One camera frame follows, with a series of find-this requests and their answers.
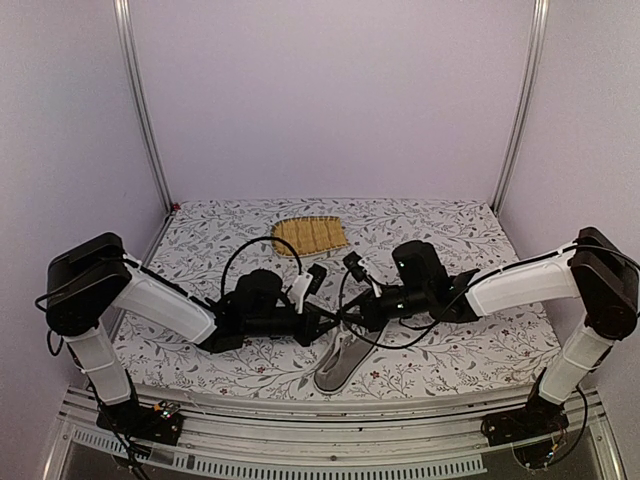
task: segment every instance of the floral pattern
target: floral pattern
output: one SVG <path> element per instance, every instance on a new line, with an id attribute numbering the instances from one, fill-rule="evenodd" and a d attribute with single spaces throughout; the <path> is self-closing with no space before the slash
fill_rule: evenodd
<path id="1" fill-rule="evenodd" d="M 434 244 L 450 274 L 516 260 L 489 207 L 474 201 L 424 200 L 241 200 L 186 202 L 181 205 L 150 265 L 199 297 L 219 298 L 227 259 L 244 242 L 268 235 L 273 224 L 291 217 L 335 215 L 350 246 L 303 259 L 329 274 L 310 301 L 337 309 L 342 259 L 352 250 L 375 263 L 388 283 L 399 282 L 391 251 L 412 239 Z M 291 283 L 295 262 L 278 256 L 271 245 L 245 250 L 227 280 L 255 268 L 278 273 Z M 346 300 L 364 287 L 348 282 Z M 424 325 L 428 315 L 406 323 Z M 127 314 L 115 349 L 137 383 L 212 395 L 272 399 L 390 399 L 430 397 L 531 383 L 558 352 L 558 341 L 540 304 L 527 305 L 478 322 L 442 324 L 406 350 L 374 349 L 341 392 L 326 396 L 313 373 L 332 335 L 303 348 L 290 338 L 248 338 L 244 347 L 208 354 L 174 332 Z M 418 335 L 392 321 L 381 342 L 402 344 Z"/>

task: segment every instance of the white wall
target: white wall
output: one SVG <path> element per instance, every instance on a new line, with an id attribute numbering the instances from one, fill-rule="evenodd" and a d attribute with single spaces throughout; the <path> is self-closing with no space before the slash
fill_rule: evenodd
<path id="1" fill-rule="evenodd" d="M 143 253 L 161 207 L 112 2 L 0 3 L 0 478 L 32 480 L 71 377 L 33 307 L 47 264 L 107 230 Z"/>
<path id="2" fill-rule="evenodd" d="M 178 201 L 488 199 L 533 2 L 133 2 Z"/>
<path id="3" fill-rule="evenodd" d="M 640 259 L 640 3 L 551 2 L 547 38 L 522 151 L 502 223 L 530 255 L 599 227 Z M 550 314 L 566 338 L 579 305 Z M 597 377 L 630 479 L 640 478 L 640 332 Z"/>

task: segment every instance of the floral tablecloth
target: floral tablecloth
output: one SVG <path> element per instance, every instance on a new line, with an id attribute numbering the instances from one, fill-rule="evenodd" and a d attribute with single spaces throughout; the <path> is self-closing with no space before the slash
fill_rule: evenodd
<path id="1" fill-rule="evenodd" d="M 489 207 L 474 201 L 397 199 L 305 199 L 185 202 L 177 212 L 150 268 L 201 297 L 219 298 L 222 269 L 244 242 L 267 235 L 285 218 L 335 215 L 350 242 L 345 247 L 303 258 L 329 274 L 309 300 L 335 311 L 344 274 L 342 259 L 352 250 L 378 266 L 389 283 L 399 279 L 391 251 L 411 239 L 433 243 L 450 274 L 490 268 L 516 259 Z M 255 268 L 267 268 L 291 283 L 295 262 L 271 245 L 257 244 L 241 254 L 228 285 Z M 364 288 L 348 282 L 346 299 Z M 428 315 L 407 321 L 420 325 Z M 196 349 L 170 330 L 127 314 L 115 349 L 136 383 L 213 395 L 275 399 L 389 399 L 476 392 L 531 383 L 559 351 L 540 304 L 500 312 L 464 325 L 438 326 L 416 346 L 402 351 L 376 349 L 333 396 L 322 395 L 313 373 L 332 335 L 309 348 L 294 340 L 250 338 L 244 348 L 222 354 Z M 382 342 L 402 344 L 417 335 L 390 322 Z"/>

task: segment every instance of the vertical metal post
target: vertical metal post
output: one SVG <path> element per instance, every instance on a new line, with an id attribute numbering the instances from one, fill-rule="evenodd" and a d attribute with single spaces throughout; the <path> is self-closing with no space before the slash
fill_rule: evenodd
<path id="1" fill-rule="evenodd" d="M 133 94 L 133 100 L 138 114 L 138 121 L 142 131 L 151 173 L 153 175 L 156 189 L 162 205 L 167 213 L 171 212 L 173 200 L 169 193 L 169 185 L 162 168 L 160 154 L 158 153 L 158 145 L 153 134 L 151 126 L 151 117 L 147 108 L 147 102 L 142 87 L 142 77 L 140 75 L 140 66 L 138 64 L 138 56 L 136 53 L 136 45 L 133 38 L 133 27 L 131 25 L 131 14 L 129 11 L 129 0 L 114 0 L 116 11 L 116 23 L 118 25 L 118 34 L 120 36 L 120 45 L 122 47 L 122 55 L 129 77 L 129 85 Z"/>
<path id="2" fill-rule="evenodd" d="M 542 46 L 544 44 L 544 33 L 547 25 L 548 10 L 549 0 L 536 0 L 535 8 L 533 10 L 531 35 L 529 37 L 527 64 L 522 82 L 520 99 L 518 101 L 518 109 L 516 110 L 513 128 L 511 130 L 511 137 L 509 138 L 506 156 L 504 163 L 502 164 L 502 170 L 500 171 L 498 185 L 491 201 L 491 209 L 498 217 L 500 216 L 500 212 L 502 211 L 502 207 L 504 206 L 504 202 L 507 197 L 509 184 L 511 183 L 511 177 L 513 176 L 516 160 L 518 158 L 518 152 L 520 151 L 520 144 L 522 143 L 522 136 L 524 134 L 527 115 L 529 113 L 529 105 L 533 98 L 536 76 L 538 74 L 538 65 L 540 64 L 540 58 L 542 57 Z"/>

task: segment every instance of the metal vent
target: metal vent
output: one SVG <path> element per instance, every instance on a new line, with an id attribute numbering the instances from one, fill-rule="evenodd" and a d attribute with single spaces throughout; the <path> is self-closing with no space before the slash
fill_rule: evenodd
<path id="1" fill-rule="evenodd" d="M 96 450 L 125 457 L 122 445 L 106 432 L 76 427 L 76 443 Z M 164 451 L 163 462 L 152 459 L 144 463 L 186 473 L 224 480 L 422 480 L 461 478 L 487 471 L 480 455 L 452 460 L 412 463 L 405 466 L 375 467 L 275 467 L 257 463 L 218 460 L 200 454 Z"/>

